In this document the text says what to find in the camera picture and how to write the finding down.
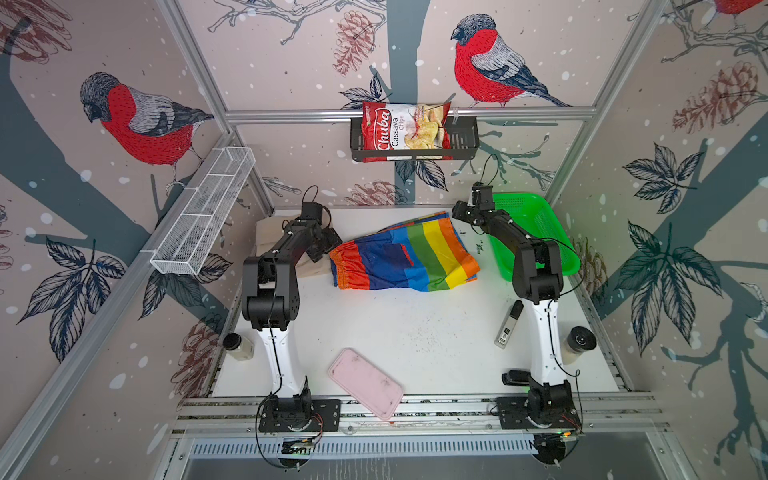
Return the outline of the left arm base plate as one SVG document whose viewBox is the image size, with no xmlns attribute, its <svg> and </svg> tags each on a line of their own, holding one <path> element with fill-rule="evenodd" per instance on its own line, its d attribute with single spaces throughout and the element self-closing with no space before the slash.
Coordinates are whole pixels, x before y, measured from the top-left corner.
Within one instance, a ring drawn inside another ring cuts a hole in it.
<svg viewBox="0 0 768 480">
<path fill-rule="evenodd" d="M 270 398 L 258 414 L 257 430 L 259 434 L 337 432 L 340 414 L 338 399 Z"/>
</svg>

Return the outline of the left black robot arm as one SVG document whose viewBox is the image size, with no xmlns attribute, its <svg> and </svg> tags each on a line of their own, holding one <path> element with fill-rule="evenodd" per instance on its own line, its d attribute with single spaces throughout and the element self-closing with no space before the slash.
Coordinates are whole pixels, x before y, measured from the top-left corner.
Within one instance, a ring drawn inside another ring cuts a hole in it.
<svg viewBox="0 0 768 480">
<path fill-rule="evenodd" d="M 273 383 L 262 406 L 264 432 L 302 431 L 321 420 L 313 409 L 290 324 L 300 308 L 298 263 L 306 257 L 317 264 L 341 243 L 330 210 L 305 201 L 300 215 L 284 224 L 282 236 L 272 247 L 244 261 L 242 317 L 265 347 Z"/>
</svg>

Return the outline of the multicoloured shorts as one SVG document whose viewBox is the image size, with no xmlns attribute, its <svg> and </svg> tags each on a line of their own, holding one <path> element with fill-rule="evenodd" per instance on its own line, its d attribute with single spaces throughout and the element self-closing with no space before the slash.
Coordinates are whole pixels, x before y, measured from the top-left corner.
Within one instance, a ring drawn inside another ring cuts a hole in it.
<svg viewBox="0 0 768 480">
<path fill-rule="evenodd" d="M 447 212 L 392 225 L 329 254 L 342 290 L 450 290 L 477 279 L 480 266 L 465 249 Z"/>
</svg>

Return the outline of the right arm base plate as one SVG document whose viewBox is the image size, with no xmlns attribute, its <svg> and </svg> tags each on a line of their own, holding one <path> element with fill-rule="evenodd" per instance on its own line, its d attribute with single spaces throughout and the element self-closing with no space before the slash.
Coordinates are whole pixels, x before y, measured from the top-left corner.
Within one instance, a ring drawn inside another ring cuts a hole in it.
<svg viewBox="0 0 768 480">
<path fill-rule="evenodd" d="M 493 412 L 503 430 L 578 430 L 582 427 L 578 412 L 570 400 L 531 400 L 527 396 L 497 397 Z"/>
</svg>

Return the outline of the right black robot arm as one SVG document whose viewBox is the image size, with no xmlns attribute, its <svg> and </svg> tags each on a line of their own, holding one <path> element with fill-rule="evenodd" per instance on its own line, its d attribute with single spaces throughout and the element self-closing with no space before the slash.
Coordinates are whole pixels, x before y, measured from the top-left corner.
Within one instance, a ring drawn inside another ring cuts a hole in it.
<svg viewBox="0 0 768 480">
<path fill-rule="evenodd" d="M 558 337 L 558 300 L 564 287 L 559 244 L 519 226 L 495 206 L 492 187 L 481 182 L 472 186 L 470 201 L 455 204 L 452 216 L 497 239 L 515 257 L 512 285 L 518 300 L 512 313 L 529 324 L 532 359 L 528 370 L 503 373 L 502 383 L 528 388 L 527 418 L 534 425 L 545 428 L 564 420 L 575 426 L 579 417 L 570 381 L 577 376 L 562 365 Z"/>
</svg>

